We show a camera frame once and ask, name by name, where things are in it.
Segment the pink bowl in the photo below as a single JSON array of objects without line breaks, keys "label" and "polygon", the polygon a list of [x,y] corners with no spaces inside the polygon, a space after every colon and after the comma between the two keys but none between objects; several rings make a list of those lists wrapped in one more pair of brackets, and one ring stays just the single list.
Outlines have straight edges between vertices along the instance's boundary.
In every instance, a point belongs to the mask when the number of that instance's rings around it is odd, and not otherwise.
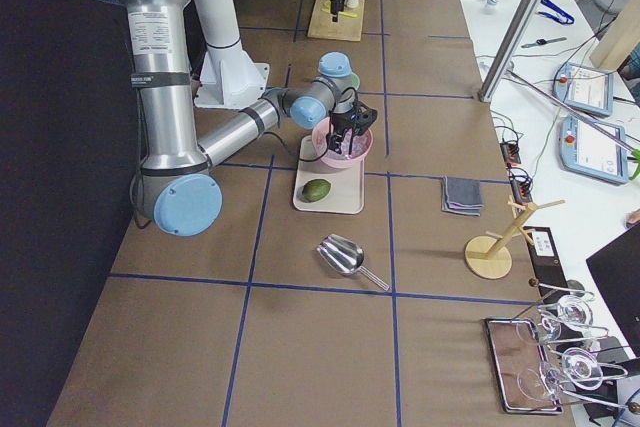
[{"label": "pink bowl", "polygon": [[346,169],[363,161],[371,150],[373,133],[368,129],[363,135],[352,137],[352,131],[348,130],[340,144],[340,153],[327,148],[326,135],[329,132],[330,120],[328,117],[320,121],[312,130],[311,140],[317,156],[326,165],[336,169]]}]

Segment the clear ice cubes pile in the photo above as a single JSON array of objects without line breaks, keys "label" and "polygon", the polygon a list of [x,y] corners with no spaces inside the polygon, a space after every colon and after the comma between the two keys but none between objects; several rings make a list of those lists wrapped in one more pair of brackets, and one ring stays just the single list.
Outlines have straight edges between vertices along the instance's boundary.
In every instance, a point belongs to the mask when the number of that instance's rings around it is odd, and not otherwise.
[{"label": "clear ice cubes pile", "polygon": [[339,138],[339,150],[338,151],[330,151],[327,149],[325,134],[320,136],[319,143],[319,153],[324,153],[326,157],[332,159],[352,159],[356,157],[364,156],[371,147],[372,144],[372,136],[371,132],[367,130],[363,135],[356,135],[351,138],[351,145],[349,150],[341,149],[341,142],[343,140],[343,136]]}]

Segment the mint green bowl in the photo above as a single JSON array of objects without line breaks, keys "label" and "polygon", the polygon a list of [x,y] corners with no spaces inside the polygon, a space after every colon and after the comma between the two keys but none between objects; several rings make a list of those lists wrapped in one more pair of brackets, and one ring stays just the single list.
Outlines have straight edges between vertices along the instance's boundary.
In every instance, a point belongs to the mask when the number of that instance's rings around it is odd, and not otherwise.
[{"label": "mint green bowl", "polygon": [[350,75],[350,85],[345,89],[345,91],[357,92],[359,87],[360,87],[360,78],[355,72],[352,72]]}]

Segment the stainless steel ice scoop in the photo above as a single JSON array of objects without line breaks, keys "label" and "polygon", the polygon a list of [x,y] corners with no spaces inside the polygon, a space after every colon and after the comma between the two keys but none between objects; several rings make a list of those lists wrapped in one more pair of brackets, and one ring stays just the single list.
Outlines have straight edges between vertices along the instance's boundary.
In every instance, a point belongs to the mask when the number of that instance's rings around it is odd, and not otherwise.
[{"label": "stainless steel ice scoop", "polygon": [[364,266],[364,250],[352,240],[337,234],[329,234],[316,247],[321,257],[343,276],[362,274],[382,291],[390,286]]}]

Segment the bamboo cutting board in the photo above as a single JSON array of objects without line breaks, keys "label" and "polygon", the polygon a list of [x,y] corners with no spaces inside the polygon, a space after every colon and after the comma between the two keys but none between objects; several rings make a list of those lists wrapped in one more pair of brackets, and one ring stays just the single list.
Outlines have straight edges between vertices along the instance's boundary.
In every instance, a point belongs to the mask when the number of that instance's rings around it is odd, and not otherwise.
[{"label": "bamboo cutting board", "polygon": [[327,39],[358,42],[361,40],[365,0],[359,0],[359,6],[352,10],[357,13],[356,18],[339,16],[337,22],[332,21],[331,14],[321,11],[324,2],[330,0],[315,0],[311,19],[307,30],[307,36],[314,39]]}]

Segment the green lime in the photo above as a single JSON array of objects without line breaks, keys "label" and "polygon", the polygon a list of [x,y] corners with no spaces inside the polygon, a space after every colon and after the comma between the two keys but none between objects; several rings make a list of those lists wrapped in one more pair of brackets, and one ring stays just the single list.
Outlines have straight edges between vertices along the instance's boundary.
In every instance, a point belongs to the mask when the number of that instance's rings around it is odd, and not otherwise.
[{"label": "green lime", "polygon": [[304,184],[301,191],[301,197],[305,202],[313,203],[320,201],[328,196],[332,188],[332,184],[323,178],[309,180]]}]

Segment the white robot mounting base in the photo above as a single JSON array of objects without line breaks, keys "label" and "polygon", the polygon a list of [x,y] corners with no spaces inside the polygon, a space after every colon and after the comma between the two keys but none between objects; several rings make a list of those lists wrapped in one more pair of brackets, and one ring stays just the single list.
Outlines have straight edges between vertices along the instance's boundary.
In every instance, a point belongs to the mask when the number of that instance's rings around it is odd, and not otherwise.
[{"label": "white robot mounting base", "polygon": [[270,65],[255,63],[240,44],[208,46],[194,103],[199,108],[243,109],[264,94],[269,73]]}]

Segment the grey folded cloth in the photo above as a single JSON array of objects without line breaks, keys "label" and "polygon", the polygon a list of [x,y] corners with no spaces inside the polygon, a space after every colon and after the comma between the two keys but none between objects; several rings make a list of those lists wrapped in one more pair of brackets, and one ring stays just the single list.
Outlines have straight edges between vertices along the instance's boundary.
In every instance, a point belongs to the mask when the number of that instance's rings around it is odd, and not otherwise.
[{"label": "grey folded cloth", "polygon": [[473,217],[481,215],[484,203],[479,180],[443,177],[441,184],[443,212]]}]

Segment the black power strip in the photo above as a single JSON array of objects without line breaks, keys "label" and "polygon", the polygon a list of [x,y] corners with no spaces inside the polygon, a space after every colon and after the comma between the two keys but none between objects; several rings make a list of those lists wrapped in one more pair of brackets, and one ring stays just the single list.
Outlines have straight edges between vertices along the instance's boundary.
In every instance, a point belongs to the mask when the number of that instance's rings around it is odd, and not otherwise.
[{"label": "black power strip", "polygon": [[515,201],[519,204],[531,202],[533,178],[520,165],[518,142],[516,140],[501,141],[500,150]]}]

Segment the wooden mug tree stand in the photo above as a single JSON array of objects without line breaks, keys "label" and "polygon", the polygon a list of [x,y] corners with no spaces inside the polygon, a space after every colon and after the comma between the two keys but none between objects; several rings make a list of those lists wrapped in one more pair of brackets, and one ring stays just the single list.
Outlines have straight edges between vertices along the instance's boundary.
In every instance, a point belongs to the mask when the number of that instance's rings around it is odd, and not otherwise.
[{"label": "wooden mug tree stand", "polygon": [[504,278],[512,268],[512,256],[507,244],[514,237],[522,236],[529,245],[534,246],[533,230],[527,229],[524,224],[535,212],[564,202],[562,199],[541,205],[533,201],[520,204],[510,196],[507,204],[511,207],[513,220],[501,234],[486,231],[484,235],[467,242],[464,250],[467,267],[483,279]]}]

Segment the teach pendant tablet near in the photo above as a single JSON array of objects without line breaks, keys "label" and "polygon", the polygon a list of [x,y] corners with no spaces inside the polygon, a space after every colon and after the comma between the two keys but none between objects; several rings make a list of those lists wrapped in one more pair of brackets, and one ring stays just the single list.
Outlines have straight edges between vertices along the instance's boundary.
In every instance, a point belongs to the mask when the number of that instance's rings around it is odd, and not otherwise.
[{"label": "teach pendant tablet near", "polygon": [[561,124],[559,155],[568,171],[615,185],[629,181],[628,151],[574,116]]}]

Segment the teach pendant tablet far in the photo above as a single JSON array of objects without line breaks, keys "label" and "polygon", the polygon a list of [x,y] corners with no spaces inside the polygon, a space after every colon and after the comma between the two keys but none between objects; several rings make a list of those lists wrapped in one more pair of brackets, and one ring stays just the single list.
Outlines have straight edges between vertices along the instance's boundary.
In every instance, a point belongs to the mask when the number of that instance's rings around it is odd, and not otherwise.
[{"label": "teach pendant tablet far", "polygon": [[556,72],[553,95],[579,111],[609,117],[613,113],[613,74],[566,62]]}]

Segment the wine glass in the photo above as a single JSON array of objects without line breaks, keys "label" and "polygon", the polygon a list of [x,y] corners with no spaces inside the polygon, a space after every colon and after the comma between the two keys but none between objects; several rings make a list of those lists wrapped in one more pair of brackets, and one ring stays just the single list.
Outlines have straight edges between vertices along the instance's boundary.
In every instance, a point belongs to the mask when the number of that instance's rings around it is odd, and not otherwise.
[{"label": "wine glass", "polygon": [[593,314],[589,305],[575,295],[564,295],[553,304],[538,307],[540,314],[538,338],[543,344],[564,342],[561,339],[562,329],[581,334],[579,340],[593,339],[591,330]]},{"label": "wine glass", "polygon": [[542,361],[538,367],[517,375],[519,390],[527,398],[544,402],[559,402],[563,397],[591,401],[590,397],[578,393],[577,388],[595,390],[602,382],[603,371],[596,358],[579,348],[567,349],[558,365]]}]

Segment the metal rod green tip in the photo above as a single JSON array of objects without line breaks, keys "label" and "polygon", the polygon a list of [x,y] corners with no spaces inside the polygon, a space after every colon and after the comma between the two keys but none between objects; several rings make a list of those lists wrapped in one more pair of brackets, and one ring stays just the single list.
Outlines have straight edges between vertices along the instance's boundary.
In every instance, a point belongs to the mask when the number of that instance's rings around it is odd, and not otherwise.
[{"label": "metal rod green tip", "polygon": [[542,95],[544,98],[546,98],[547,100],[551,101],[552,103],[554,103],[558,107],[561,107],[565,111],[569,112],[571,115],[573,115],[574,117],[579,119],[581,122],[583,122],[585,124],[588,124],[590,127],[592,127],[593,129],[595,129],[596,131],[598,131],[602,135],[604,135],[607,138],[609,138],[611,141],[613,141],[616,145],[620,146],[622,149],[627,150],[630,153],[631,157],[634,159],[634,161],[636,163],[639,163],[639,150],[638,149],[634,149],[632,146],[627,144],[625,141],[621,140],[618,137],[615,137],[613,134],[610,134],[608,131],[604,130],[602,127],[597,125],[592,118],[590,118],[588,116],[585,116],[584,114],[581,114],[579,111],[577,111],[573,107],[567,105],[566,103],[564,103],[563,101],[557,99],[553,95],[541,90],[539,87],[537,87],[536,85],[532,84],[531,82],[525,80],[523,77],[519,76],[518,74],[516,74],[512,70],[507,69],[506,72],[512,78],[524,83],[527,87],[533,89],[536,93]]}]

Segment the aluminium frame post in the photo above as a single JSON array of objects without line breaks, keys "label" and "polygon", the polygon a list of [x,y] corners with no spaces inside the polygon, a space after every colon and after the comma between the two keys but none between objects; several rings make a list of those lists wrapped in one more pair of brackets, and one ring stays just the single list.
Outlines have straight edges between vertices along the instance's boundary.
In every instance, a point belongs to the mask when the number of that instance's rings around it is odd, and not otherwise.
[{"label": "aluminium frame post", "polygon": [[534,14],[534,10],[540,0],[521,0],[515,14],[509,24],[505,37],[501,42],[497,54],[489,68],[489,71],[478,91],[478,99],[484,103],[490,103],[493,94],[507,70],[507,65],[518,46],[524,31]]}]

